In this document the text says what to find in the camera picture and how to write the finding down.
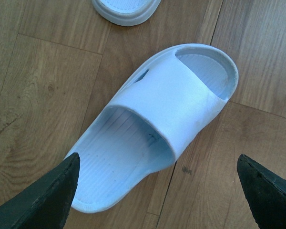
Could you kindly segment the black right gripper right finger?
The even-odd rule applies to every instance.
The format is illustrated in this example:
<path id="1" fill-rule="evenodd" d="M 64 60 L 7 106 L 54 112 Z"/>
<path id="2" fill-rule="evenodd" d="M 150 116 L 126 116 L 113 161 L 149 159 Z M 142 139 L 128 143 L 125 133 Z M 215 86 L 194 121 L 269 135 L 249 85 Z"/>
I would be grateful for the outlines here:
<path id="1" fill-rule="evenodd" d="M 237 172 L 259 228 L 286 229 L 286 180 L 244 154 Z"/>

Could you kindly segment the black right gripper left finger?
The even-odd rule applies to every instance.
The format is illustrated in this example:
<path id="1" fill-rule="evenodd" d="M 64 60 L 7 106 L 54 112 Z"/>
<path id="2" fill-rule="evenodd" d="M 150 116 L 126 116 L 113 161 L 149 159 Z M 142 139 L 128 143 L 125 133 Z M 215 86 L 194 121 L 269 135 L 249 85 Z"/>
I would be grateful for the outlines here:
<path id="1" fill-rule="evenodd" d="M 62 229 L 77 189 L 80 157 L 73 153 L 0 206 L 0 229 Z"/>

